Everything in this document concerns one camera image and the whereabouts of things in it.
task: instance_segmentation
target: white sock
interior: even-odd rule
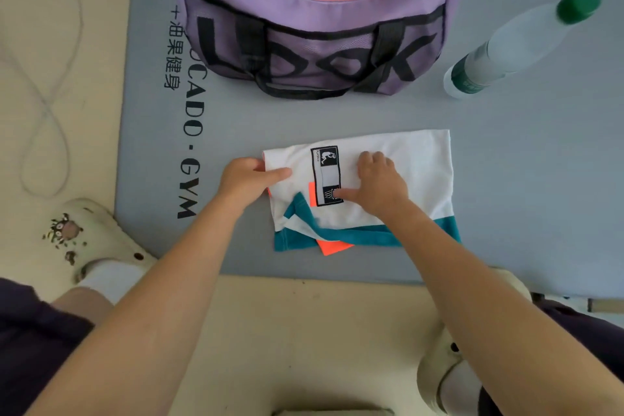
[[[91,288],[113,305],[143,278],[145,270],[117,260],[99,260],[87,268],[87,276],[78,286]]]
[[[456,365],[440,385],[442,406],[449,416],[478,416],[481,380],[466,360]]]

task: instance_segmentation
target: gray yoga mat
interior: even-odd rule
[[[176,1],[131,0],[117,219],[162,255],[193,220],[180,205],[197,201],[187,207],[199,212],[234,157],[337,137],[450,128],[453,203],[468,248],[535,291],[624,297],[621,0],[604,0],[547,59],[475,99],[455,101],[442,89],[448,67],[496,27],[552,1],[462,0],[439,61],[393,97],[284,101],[249,82],[210,72],[204,78],[193,69],[189,42],[176,36]],[[167,73],[167,57],[180,58],[179,73],[175,59]],[[191,100],[203,105],[186,112],[189,89],[198,89]],[[267,198],[238,223],[222,272],[420,282],[402,249],[276,253]]]

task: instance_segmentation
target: green bottle cap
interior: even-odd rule
[[[557,4],[557,17],[566,25],[574,25],[590,18],[600,7],[601,0],[561,0]]]

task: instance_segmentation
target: bottle label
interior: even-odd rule
[[[466,94],[476,94],[505,77],[488,58],[488,41],[460,59],[450,72],[453,85]]]

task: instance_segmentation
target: plastic bottle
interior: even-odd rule
[[[599,6],[600,0],[561,0],[519,14],[451,66],[444,75],[444,89],[450,96],[465,99],[529,67],[555,49],[576,23],[591,17]]]

